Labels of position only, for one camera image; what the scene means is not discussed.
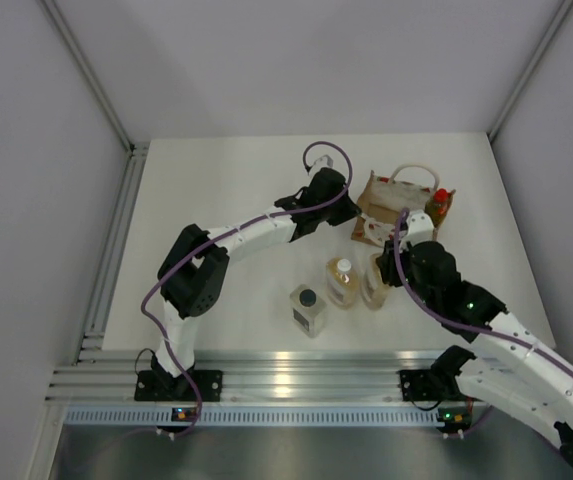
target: cable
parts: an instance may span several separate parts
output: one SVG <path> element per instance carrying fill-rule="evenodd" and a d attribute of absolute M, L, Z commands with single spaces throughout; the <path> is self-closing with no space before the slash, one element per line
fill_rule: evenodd
<path fill-rule="evenodd" d="M 316 210 L 320 210 L 322 208 L 328 207 L 329 205 L 332 205 L 333 203 L 337 202 L 340 198 L 342 198 L 344 196 L 344 194 L 346 194 L 348 192 L 348 188 L 350 187 L 350 184 L 353 181 L 353 165 L 350 161 L 350 158 L 348 157 L 348 154 L 338 145 L 335 145 L 334 143 L 331 143 L 331 142 L 326 142 L 324 140 L 319 140 L 317 142 L 311 143 L 308 147 L 306 147 L 306 149 L 304 150 L 304 153 L 302 155 L 302 161 L 304 162 L 304 165 L 307 166 L 306 157 L 308 155 L 308 152 L 312 148 L 314 148 L 318 145 L 324 145 L 327 147 L 331 147 L 331 148 L 337 150 L 342 155 L 342 157 L 344 157 L 344 160 L 346 161 L 346 166 L 348 167 L 348 178 L 346 180 L 346 185 L 344 186 L 342 191 L 339 192 L 337 195 L 335 195 L 330 200 L 322 202 L 319 205 L 314 205 L 312 207 L 306 207 L 306 208 L 300 208 L 300 209 L 296 209 L 296 210 L 285 210 L 282 212 L 273 212 L 273 213 L 269 214 L 269 217 L 275 218 L 275 217 L 282 217 L 282 216 L 286 216 L 286 215 L 292 216 L 292 215 L 297 215 L 300 213 L 314 212 Z M 190 252 L 188 255 L 186 255 L 184 258 L 182 258 L 179 262 L 177 262 L 177 264 L 175 264 L 175 266 L 173 268 L 168 270 L 168 272 L 166 272 L 166 274 L 162 278 L 159 279 L 159 281 L 153 286 L 153 288 L 150 289 L 150 291 L 146 294 L 146 296 L 142 300 L 141 312 L 155 324 L 155 326 L 158 328 L 158 330 L 162 334 L 162 337 L 164 338 L 164 345 L 166 347 L 166 351 L 168 352 L 168 355 L 170 356 L 170 358 L 173 361 L 173 363 L 175 364 L 175 366 L 179 369 L 181 374 L 184 376 L 184 378 L 186 378 L 186 381 L 188 382 L 190 387 L 195 392 L 195 397 L 197 397 L 197 412 L 195 414 L 195 418 L 193 419 L 191 424 L 188 426 L 188 428 L 186 428 L 186 430 L 184 430 L 183 432 L 179 433 L 177 436 L 187 435 L 188 433 L 190 433 L 195 428 L 195 425 L 197 424 L 197 422 L 201 416 L 201 413 L 202 413 L 202 404 L 203 404 L 202 395 L 201 395 L 201 392 L 199 391 L 199 388 L 195 384 L 195 381 L 191 378 L 191 376 L 188 374 L 188 372 L 186 372 L 186 369 L 184 369 L 184 367 L 179 363 L 179 360 L 177 360 L 177 357 L 173 353 L 173 350 L 171 349 L 170 343 L 168 340 L 168 332 L 166 331 L 164 324 L 147 309 L 148 302 L 153 297 L 153 295 L 155 295 L 155 293 L 168 281 L 168 279 L 171 278 L 173 275 L 175 275 L 175 273 L 177 273 L 177 271 L 180 268 L 182 268 L 184 265 L 186 265 L 190 260 L 192 260 L 192 258 L 195 255 L 200 254 L 201 252 L 206 250 L 211 245 L 213 245 L 217 242 L 220 242 L 221 240 L 224 240 L 225 238 L 228 238 L 231 235 L 234 235 L 236 232 L 244 230 L 244 229 L 250 227 L 251 225 L 254 225 L 255 223 L 261 222 L 265 218 L 266 218 L 266 215 L 259 215 L 255 218 L 251 219 L 251 220 L 248 220 L 246 223 L 240 225 L 239 229 L 233 228 L 233 229 L 228 230 L 227 232 L 224 232 L 221 235 L 219 235 L 213 239 L 210 239 L 207 242 L 201 244 L 199 247 L 195 248 L 192 252 Z"/>
<path fill-rule="evenodd" d="M 139 372 L 137 371 L 137 362 L 139 362 L 139 359 L 141 358 L 142 353 L 144 353 L 144 352 L 146 352 L 146 351 L 148 351 L 148 352 L 152 353 L 153 355 L 155 355 L 155 351 L 154 351 L 152 348 L 142 348 L 142 349 L 139 351 L 139 353 L 137 354 L 137 358 L 135 358 L 135 375 L 139 375 Z"/>
<path fill-rule="evenodd" d="M 472 435 L 477 430 L 482 428 L 486 424 L 486 422 L 488 422 L 488 419 L 490 418 L 490 414 L 493 411 L 494 411 L 494 408 L 492 406 L 489 406 L 488 408 L 486 408 L 486 410 L 484 410 L 484 413 L 482 413 L 480 415 L 479 419 L 477 419 L 477 421 L 475 423 L 473 423 L 468 430 L 463 432 L 464 438 L 467 438 L 469 435 Z M 459 434 L 456 434 L 456 433 L 451 433 L 446 438 L 461 438 L 461 436 Z"/>
<path fill-rule="evenodd" d="M 440 314 L 432 311 L 430 308 L 428 308 L 424 304 L 424 302 L 419 297 L 419 295 L 417 295 L 413 291 L 413 289 L 410 287 L 410 285 L 408 284 L 408 280 L 406 280 L 406 275 L 404 274 L 404 268 L 402 267 L 401 255 L 399 252 L 399 230 L 400 230 L 402 224 L 406 221 L 406 218 L 408 218 L 408 213 L 409 213 L 408 208 L 403 208 L 399 214 L 399 217 L 397 217 L 397 222 L 395 223 L 395 233 L 393 235 L 393 242 L 395 245 L 395 249 L 394 249 L 393 254 L 395 256 L 395 266 L 397 268 L 397 274 L 399 275 L 399 278 L 402 282 L 402 285 L 404 285 L 404 289 L 408 292 L 408 294 L 413 299 L 415 304 L 417 304 L 417 306 L 419 308 L 421 308 L 426 314 L 430 315 L 435 320 L 437 320 L 439 323 L 446 325 L 448 327 L 455 328 L 458 330 L 464 330 L 466 332 L 477 333 L 477 334 L 481 334 L 481 335 L 490 335 L 491 337 L 501 338 L 502 340 L 506 340 L 510 343 L 517 344 L 517 345 L 524 347 L 528 350 L 532 349 L 537 355 L 542 357 L 544 360 L 547 360 L 549 363 L 553 364 L 558 369 L 560 369 L 563 373 L 565 373 L 566 375 L 568 375 L 570 378 L 573 379 L 573 371 L 570 368 L 568 368 L 562 362 L 560 362 L 555 357 L 550 355 L 548 352 L 545 352 L 544 350 L 536 348 L 533 344 L 528 343 L 527 341 L 522 340 L 521 338 L 516 338 L 516 337 L 513 337 L 511 335 L 507 335 L 505 333 L 494 332 L 492 330 L 486 330 L 484 328 L 474 327 L 472 325 L 463 325 L 461 323 L 454 322 L 452 320 L 449 320 L 448 318 L 442 317 Z"/>
<path fill-rule="evenodd" d="M 64 437 L 64 462 L 66 464 L 66 466 L 72 470 L 75 473 L 80 473 L 83 472 L 84 470 L 86 470 L 88 467 L 90 467 L 99 457 L 101 457 L 103 454 L 105 454 L 108 450 L 110 450 L 111 448 L 113 448 L 115 445 L 117 445 L 118 443 L 122 442 L 123 440 L 126 440 L 129 437 L 133 437 L 135 435 L 139 435 L 140 433 L 156 433 L 157 429 L 155 427 L 140 427 L 140 428 L 135 428 L 133 430 L 130 430 L 122 435 L 120 435 L 119 437 L 113 439 L 113 440 L 109 440 L 107 443 L 105 443 L 104 445 L 102 445 L 95 453 L 93 453 L 89 458 L 87 458 L 84 462 L 80 463 L 77 466 L 73 466 L 73 462 L 71 460 L 71 453 L 70 453 L 70 440 L 69 440 L 69 436 L 70 433 L 66 434 L 67 436 Z"/>
<path fill-rule="evenodd" d="M 410 403 L 412 403 L 413 407 L 415 407 L 417 410 L 421 410 L 422 412 L 432 412 L 433 410 L 435 410 L 437 407 L 439 407 L 442 404 L 442 401 L 438 400 L 435 405 L 433 405 L 432 407 L 428 407 L 428 408 L 417 406 L 417 404 L 413 400 L 411 400 Z"/>

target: black bottle cap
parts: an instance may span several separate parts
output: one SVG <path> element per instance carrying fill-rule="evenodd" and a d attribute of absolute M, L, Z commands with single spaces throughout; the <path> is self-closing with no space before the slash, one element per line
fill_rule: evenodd
<path fill-rule="evenodd" d="M 317 295 L 310 289 L 303 290 L 299 294 L 299 303 L 304 307 L 312 307 L 317 302 Z"/>

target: white cap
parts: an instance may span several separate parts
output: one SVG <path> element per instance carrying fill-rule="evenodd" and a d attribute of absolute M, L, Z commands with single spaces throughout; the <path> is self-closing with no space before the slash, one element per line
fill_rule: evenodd
<path fill-rule="evenodd" d="M 340 261 L 337 262 L 337 270 L 339 270 L 342 273 L 350 272 L 351 268 L 353 268 L 353 266 L 350 264 L 350 260 L 342 258 Z"/>

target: glass bottle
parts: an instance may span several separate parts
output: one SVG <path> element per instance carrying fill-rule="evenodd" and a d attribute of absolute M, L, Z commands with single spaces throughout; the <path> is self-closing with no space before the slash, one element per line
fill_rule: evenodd
<path fill-rule="evenodd" d="M 300 285 L 290 294 L 293 319 L 311 338 L 326 324 L 326 302 L 307 285 Z"/>
<path fill-rule="evenodd" d="M 366 265 L 366 271 L 360 285 L 362 299 L 371 310 L 379 310 L 384 305 L 391 287 L 382 280 L 382 273 L 377 265 L 377 259 L 381 254 L 373 253 Z"/>
<path fill-rule="evenodd" d="M 359 275 L 349 260 L 335 257 L 326 264 L 326 292 L 331 302 L 349 309 L 357 300 Z"/>
<path fill-rule="evenodd" d="M 430 219 L 433 221 L 433 225 L 435 228 L 439 228 L 441 223 L 446 218 L 446 213 L 448 212 L 448 201 L 450 195 L 448 192 L 440 188 L 435 192 L 435 194 L 426 202 L 426 206 L 424 207 L 424 211 Z"/>

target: gray wall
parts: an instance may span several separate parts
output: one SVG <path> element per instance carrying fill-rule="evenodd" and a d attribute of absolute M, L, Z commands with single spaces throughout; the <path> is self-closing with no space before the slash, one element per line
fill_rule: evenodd
<path fill-rule="evenodd" d="M 484 131 L 560 0 L 60 0 L 126 129 Z"/>
<path fill-rule="evenodd" d="M 573 358 L 573 13 L 494 150 L 559 349 Z"/>
<path fill-rule="evenodd" d="M 124 161 L 34 0 L 0 0 L 0 479 L 19 478 Z"/>

